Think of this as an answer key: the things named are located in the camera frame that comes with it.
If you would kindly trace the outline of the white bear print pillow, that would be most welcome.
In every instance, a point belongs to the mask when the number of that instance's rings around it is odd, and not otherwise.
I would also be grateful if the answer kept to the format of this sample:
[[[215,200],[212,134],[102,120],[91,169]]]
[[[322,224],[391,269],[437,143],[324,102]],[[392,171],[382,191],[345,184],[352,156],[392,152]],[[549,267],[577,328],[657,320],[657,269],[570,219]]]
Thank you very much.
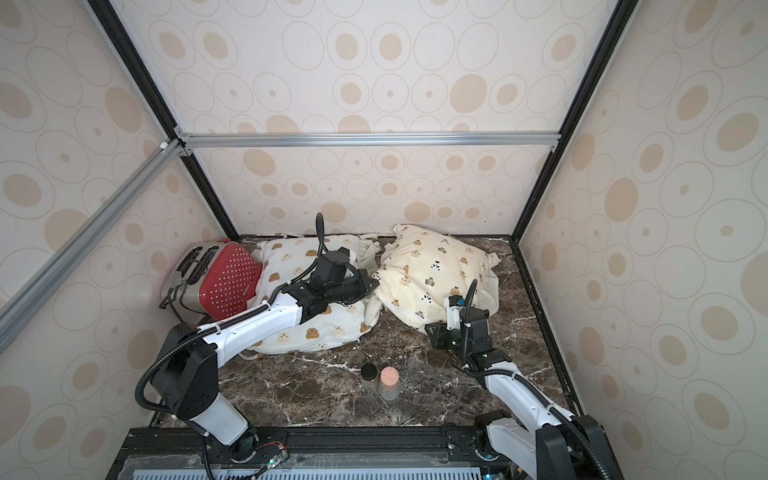
[[[376,254],[380,252],[380,245],[373,235],[331,235],[324,239],[324,245],[330,251],[347,248],[352,265],[358,269],[368,273],[377,269]],[[252,256],[263,265],[263,270],[256,296],[249,303],[253,305],[268,299],[277,286],[303,273],[315,260],[317,247],[315,238],[284,238],[259,243]],[[316,352],[354,342],[378,322],[379,310],[370,305],[371,301],[368,297],[350,306],[332,303],[324,313],[275,333],[249,349],[264,354]]]

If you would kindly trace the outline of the cream animal print pillow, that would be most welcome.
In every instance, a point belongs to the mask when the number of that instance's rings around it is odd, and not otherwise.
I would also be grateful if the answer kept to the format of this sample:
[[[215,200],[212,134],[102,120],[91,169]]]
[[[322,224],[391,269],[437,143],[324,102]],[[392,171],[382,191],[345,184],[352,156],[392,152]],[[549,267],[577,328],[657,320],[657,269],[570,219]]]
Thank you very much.
[[[476,308],[499,309],[499,280],[494,253],[416,225],[396,225],[395,240],[385,247],[375,272],[379,286],[372,304],[382,307],[420,332],[447,319],[445,302],[465,295],[473,282]]]

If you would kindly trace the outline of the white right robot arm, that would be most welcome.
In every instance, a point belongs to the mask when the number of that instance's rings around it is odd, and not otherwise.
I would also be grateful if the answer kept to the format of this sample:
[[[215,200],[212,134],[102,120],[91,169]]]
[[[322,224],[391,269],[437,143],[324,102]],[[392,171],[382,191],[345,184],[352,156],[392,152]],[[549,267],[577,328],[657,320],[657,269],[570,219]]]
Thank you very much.
[[[493,347],[490,312],[474,305],[478,282],[444,301],[446,320],[425,332],[433,348],[451,352],[458,369],[510,410],[476,418],[475,451],[485,461],[502,457],[531,479],[622,479],[604,428],[591,416],[560,406]]]

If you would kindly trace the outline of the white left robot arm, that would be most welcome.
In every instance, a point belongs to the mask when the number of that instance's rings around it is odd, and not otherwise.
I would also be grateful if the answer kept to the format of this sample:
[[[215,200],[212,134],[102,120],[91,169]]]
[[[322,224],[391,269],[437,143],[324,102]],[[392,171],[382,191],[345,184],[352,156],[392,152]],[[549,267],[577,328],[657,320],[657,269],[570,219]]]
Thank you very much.
[[[353,266],[348,248],[327,249],[322,214],[316,215],[315,227],[315,259],[267,300],[221,321],[196,328],[179,323],[169,331],[135,387],[140,407],[172,414],[199,434],[240,449],[241,456],[255,448],[256,428],[220,393],[219,369],[258,341],[302,325],[333,304],[353,305],[379,285]]]

